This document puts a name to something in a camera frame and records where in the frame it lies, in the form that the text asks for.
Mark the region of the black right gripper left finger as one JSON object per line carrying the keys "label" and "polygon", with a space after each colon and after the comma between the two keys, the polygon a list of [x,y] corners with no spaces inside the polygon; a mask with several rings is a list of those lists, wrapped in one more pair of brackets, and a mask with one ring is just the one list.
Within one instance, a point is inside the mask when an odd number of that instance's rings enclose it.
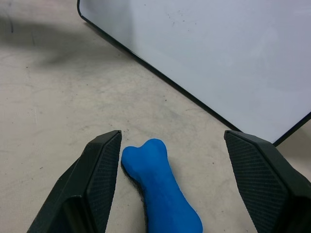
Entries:
{"label": "black right gripper left finger", "polygon": [[97,136],[59,177],[30,233],[104,233],[114,197],[122,134]]}

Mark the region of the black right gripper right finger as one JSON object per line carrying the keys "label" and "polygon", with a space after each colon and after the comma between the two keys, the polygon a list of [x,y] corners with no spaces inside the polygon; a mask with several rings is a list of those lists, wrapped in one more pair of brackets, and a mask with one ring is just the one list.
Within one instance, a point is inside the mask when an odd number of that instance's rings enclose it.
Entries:
{"label": "black right gripper right finger", "polygon": [[226,147],[240,196],[259,233],[309,233],[311,183],[276,147],[227,130]]}

